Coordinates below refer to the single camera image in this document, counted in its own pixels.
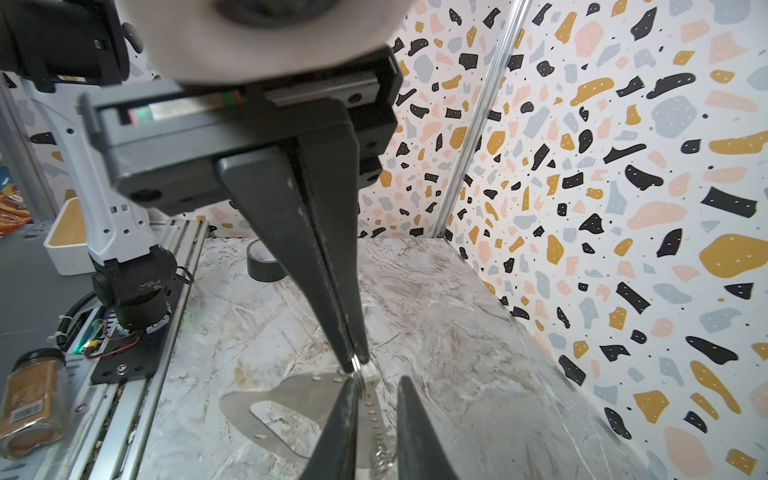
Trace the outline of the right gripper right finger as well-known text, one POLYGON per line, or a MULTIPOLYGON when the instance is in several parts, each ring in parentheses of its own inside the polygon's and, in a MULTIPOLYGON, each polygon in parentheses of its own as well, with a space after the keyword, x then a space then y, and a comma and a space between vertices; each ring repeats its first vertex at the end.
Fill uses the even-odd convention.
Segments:
POLYGON ((458 480, 410 377, 398 384, 397 463, 400 480, 458 480))

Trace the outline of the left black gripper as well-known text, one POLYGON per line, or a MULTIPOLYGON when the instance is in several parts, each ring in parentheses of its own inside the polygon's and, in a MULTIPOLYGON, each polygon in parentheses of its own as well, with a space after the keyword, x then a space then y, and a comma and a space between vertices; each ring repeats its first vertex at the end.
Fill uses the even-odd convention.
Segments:
POLYGON ((402 81, 385 47, 250 83, 111 87, 82 96, 80 106, 121 196, 170 215, 232 200, 351 373, 369 361, 357 276, 358 192, 380 174, 402 81))

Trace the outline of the metal keyring plate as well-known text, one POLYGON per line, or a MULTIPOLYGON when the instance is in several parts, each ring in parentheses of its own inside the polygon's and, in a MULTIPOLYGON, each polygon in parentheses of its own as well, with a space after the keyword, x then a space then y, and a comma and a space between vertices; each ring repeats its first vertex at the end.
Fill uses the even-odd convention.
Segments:
MULTIPOLYGON (((260 448, 305 465, 348 378, 337 372, 298 374, 271 390, 227 393, 219 408, 232 427, 260 448)), ((363 379, 357 467, 367 470, 372 479, 381 479, 395 464, 396 440, 388 434, 382 415, 377 395, 380 378, 365 368, 363 379)))

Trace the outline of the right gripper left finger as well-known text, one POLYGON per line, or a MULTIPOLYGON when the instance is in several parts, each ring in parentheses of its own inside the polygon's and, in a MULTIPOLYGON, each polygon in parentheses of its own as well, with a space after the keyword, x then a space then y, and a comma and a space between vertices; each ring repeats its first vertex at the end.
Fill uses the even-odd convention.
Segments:
POLYGON ((300 480, 352 480, 356 474, 360 382, 347 379, 300 480))

